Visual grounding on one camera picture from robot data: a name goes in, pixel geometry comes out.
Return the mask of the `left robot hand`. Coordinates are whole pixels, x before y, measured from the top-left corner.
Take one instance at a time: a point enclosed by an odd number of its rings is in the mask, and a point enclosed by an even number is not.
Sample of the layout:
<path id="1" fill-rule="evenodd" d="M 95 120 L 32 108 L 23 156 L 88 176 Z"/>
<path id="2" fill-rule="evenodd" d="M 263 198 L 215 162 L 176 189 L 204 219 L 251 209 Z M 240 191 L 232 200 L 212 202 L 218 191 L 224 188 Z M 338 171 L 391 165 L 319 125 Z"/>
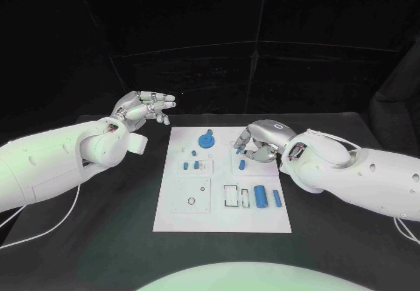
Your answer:
<path id="1" fill-rule="evenodd" d="M 176 106 L 175 96 L 165 93 L 131 91 L 117 101 L 110 117 L 120 120 L 129 132 L 136 132 L 149 119 L 170 124 L 165 109 Z"/>

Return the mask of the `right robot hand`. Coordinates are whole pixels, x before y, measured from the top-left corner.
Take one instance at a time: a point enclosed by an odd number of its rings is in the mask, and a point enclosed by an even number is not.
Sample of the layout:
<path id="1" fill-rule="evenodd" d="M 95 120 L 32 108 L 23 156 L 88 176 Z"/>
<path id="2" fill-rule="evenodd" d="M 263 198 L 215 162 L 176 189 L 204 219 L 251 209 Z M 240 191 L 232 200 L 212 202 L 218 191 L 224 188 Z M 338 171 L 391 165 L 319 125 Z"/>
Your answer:
<path id="1" fill-rule="evenodd" d="M 260 163 L 276 160 L 296 137 L 293 129 L 279 121 L 261 119 L 247 125 L 234 143 L 237 154 Z"/>

